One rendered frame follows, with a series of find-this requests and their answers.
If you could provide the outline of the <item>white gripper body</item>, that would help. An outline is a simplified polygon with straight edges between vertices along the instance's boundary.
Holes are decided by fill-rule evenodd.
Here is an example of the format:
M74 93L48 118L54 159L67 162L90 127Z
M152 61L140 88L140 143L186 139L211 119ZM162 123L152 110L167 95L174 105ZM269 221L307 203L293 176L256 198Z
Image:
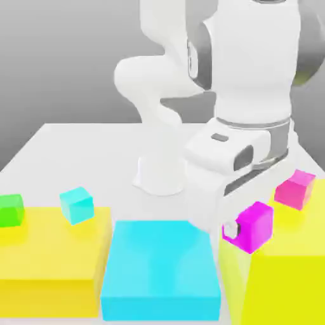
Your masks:
M265 169L225 176L198 165L187 165L185 207L188 221L212 232L217 226L234 221L253 203L268 202L273 190L295 171L295 156L286 154Z

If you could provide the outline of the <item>small magenta cube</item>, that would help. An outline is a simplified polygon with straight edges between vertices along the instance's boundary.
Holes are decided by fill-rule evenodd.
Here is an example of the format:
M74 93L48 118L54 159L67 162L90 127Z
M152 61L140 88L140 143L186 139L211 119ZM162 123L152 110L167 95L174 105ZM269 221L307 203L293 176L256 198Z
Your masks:
M223 227L222 238L252 254L272 237L274 210L269 205L257 201L242 211L235 221L239 226L237 237L227 236Z

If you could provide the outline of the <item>small pink cube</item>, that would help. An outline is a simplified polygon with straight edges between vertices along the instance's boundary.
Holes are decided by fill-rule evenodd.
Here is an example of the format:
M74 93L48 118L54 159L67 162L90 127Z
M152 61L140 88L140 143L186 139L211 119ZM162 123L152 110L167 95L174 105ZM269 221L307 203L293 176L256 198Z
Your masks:
M315 175L296 169L293 175L277 186L274 201L301 211L310 199Z

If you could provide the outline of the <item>small cyan cube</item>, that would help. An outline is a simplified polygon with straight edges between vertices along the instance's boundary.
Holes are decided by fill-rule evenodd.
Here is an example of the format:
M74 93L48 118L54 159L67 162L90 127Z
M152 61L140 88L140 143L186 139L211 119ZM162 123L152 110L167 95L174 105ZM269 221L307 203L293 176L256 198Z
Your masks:
M63 216L71 225L93 218L95 215L93 197L83 187L59 195Z

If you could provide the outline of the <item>small green cube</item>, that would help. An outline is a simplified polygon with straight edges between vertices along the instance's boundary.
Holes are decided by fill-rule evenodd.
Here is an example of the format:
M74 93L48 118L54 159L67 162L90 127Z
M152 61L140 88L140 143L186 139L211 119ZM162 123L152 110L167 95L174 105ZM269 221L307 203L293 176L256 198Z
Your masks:
M0 228L20 226L24 213L20 194L0 195Z

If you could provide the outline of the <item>large tall lemon-yellow box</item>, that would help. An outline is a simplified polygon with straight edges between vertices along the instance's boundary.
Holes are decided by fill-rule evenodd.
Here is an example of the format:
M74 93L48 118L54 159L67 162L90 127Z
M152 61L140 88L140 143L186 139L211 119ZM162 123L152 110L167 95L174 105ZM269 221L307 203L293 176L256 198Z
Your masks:
M231 325L325 325L325 179L301 211L269 204L274 232L260 249L219 242Z

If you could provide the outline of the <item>large cyan box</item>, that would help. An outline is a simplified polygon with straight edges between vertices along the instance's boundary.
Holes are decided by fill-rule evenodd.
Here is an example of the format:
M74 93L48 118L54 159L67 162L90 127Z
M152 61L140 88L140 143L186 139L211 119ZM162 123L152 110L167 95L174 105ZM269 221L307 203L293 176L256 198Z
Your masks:
M209 234L186 221L118 221L101 292L105 321L217 321Z

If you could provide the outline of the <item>large flat yellow box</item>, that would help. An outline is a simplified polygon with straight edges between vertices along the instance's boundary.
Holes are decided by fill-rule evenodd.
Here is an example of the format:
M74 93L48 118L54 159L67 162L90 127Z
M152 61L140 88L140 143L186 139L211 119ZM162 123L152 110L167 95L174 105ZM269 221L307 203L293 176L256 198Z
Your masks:
M95 318L112 237L109 208L71 225L60 208L26 208L0 228L0 318Z

